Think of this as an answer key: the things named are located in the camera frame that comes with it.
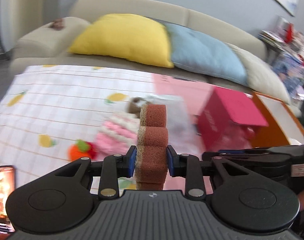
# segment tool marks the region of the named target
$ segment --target phone screen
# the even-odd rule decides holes
[[[8,196],[15,189],[15,168],[13,166],[0,166],[0,233],[8,234],[14,232],[9,221],[5,203]]]

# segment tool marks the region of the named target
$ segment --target sofa armrest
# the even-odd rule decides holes
[[[90,25],[77,17],[66,17],[63,23],[65,27],[60,31],[49,28],[49,23],[20,38],[14,47],[14,58],[55,57]]]

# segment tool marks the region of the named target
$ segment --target beige sofa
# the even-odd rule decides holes
[[[252,89],[232,81],[192,73],[179,68],[168,69],[143,65],[120,58],[76,55],[67,52],[73,40],[86,27],[100,16],[109,13],[132,13],[183,25],[206,33],[223,42],[233,44],[260,59],[264,60],[266,58],[265,45],[259,39],[226,22],[184,7],[153,0],[77,0],[71,8],[70,16],[64,19],[65,28],[63,30],[53,30],[47,24],[18,40],[14,48],[14,59],[10,65],[11,72],[19,74],[29,65],[101,66],[176,76],[246,93],[252,92]],[[296,115],[300,115],[298,109],[294,108],[293,111]]]

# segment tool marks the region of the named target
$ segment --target cushion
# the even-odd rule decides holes
[[[147,65],[174,67],[165,27],[134,14],[107,14],[79,35],[69,52],[126,58]]]
[[[170,35],[171,60],[176,67],[247,86],[242,63],[225,43],[183,26],[164,25]]]
[[[280,78],[270,66],[252,53],[232,44],[227,45],[243,63],[248,74],[248,85],[255,91],[266,94],[291,104],[290,95]]]

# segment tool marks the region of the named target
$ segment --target gray ridged panel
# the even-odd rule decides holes
[[[126,191],[115,201],[102,202],[93,216],[70,231],[55,235],[16,232],[10,240],[292,240],[289,231],[252,236],[222,225],[208,207],[183,197],[180,191]]]

